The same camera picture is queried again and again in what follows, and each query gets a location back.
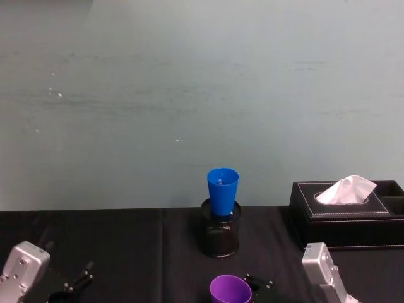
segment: plastic cup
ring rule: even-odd
[[[212,303],[248,303],[253,293],[243,279],[232,275],[217,276],[210,283]]]
[[[234,207],[239,174],[228,168],[213,169],[208,173],[211,211],[216,216],[229,215]]]

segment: black tablecloth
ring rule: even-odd
[[[225,259],[199,251],[197,208],[2,212],[0,265],[23,240],[40,246],[54,240],[52,267],[66,276],[96,262],[94,282],[80,303],[207,303],[210,281],[226,273],[271,279],[293,299],[325,302],[306,278],[286,212],[283,206],[242,208],[240,249]],[[361,302],[404,302],[404,250],[331,255],[348,293]]]

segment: cup rim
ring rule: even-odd
[[[209,180],[209,174],[215,170],[219,170],[219,169],[227,169],[227,170],[231,170],[232,172],[235,172],[235,174],[237,175],[237,179],[234,182],[228,183],[228,184],[222,184],[221,186],[230,186],[230,185],[234,185],[234,183],[238,182],[240,179],[240,175],[239,173],[235,170],[235,169],[231,169],[230,167],[216,167],[215,169],[209,170],[208,174],[206,175],[206,179],[208,180],[208,182],[210,184],[215,184],[214,182],[211,182]]]
[[[216,300],[219,300],[220,302],[223,302],[223,303],[227,303],[226,301],[223,301],[222,299],[217,298],[217,297],[216,297],[215,295],[213,295],[213,293],[212,293],[212,284],[213,284],[217,279],[220,279],[220,278],[223,278],[223,277],[226,277],[226,276],[227,276],[227,277],[231,277],[231,278],[235,278],[236,280],[241,281],[245,286],[247,286],[248,291],[249,291],[249,297],[248,297],[248,299],[246,300],[246,303],[247,303],[247,302],[250,302],[250,301],[251,301],[251,298],[253,297],[253,291],[251,290],[251,287],[248,285],[248,283],[247,283],[246,281],[244,281],[242,278],[239,278],[238,276],[233,276],[233,275],[220,275],[220,276],[217,276],[216,278],[214,278],[214,279],[210,282],[210,285],[209,285],[210,294],[211,294],[212,296],[214,296]]]

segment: white stitching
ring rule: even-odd
[[[316,183],[312,183],[312,182],[298,182],[297,183],[297,186],[299,187],[299,190],[300,190],[300,192],[301,192],[301,194],[302,194],[302,196],[303,196],[303,198],[304,198],[304,201],[306,202],[306,205],[307,205],[307,207],[309,207],[309,211],[311,212],[311,214],[312,215],[314,215],[314,216],[316,216],[316,215],[368,215],[368,214],[380,214],[380,213],[389,213],[389,211],[386,209],[386,207],[383,205],[383,203],[382,203],[382,201],[380,201],[380,199],[379,199],[379,197],[377,197],[376,196],[376,194],[374,193],[374,192],[372,192],[371,194],[373,194],[375,197],[376,197],[376,199],[380,202],[380,204],[381,204],[381,206],[384,208],[384,210],[385,211],[366,211],[366,212],[358,212],[358,213],[317,213],[317,214],[314,214],[313,212],[312,212],[312,210],[311,210],[311,207],[310,207],[310,205],[309,205],[309,203],[307,202],[307,200],[306,200],[306,197],[304,196],[304,194],[303,194],[303,191],[302,191],[302,189],[300,188],[300,185],[301,184],[334,184],[334,183],[331,183],[331,182],[320,182],[320,183],[318,183],[318,182],[316,182]]]
[[[360,248],[360,247],[404,247],[404,244],[386,244],[386,245],[357,245],[357,246],[327,246],[328,248]]]
[[[373,222],[373,221],[403,221],[404,220],[404,218],[401,218],[401,219],[389,219],[388,217],[383,217],[383,218],[385,218],[385,219],[311,221],[310,223],[322,223],[322,222],[326,222],[326,223],[331,223],[331,222]]]

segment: blue plastic cup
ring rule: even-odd
[[[233,211],[239,174],[233,169],[219,168],[208,173],[208,188],[211,212],[227,216]]]

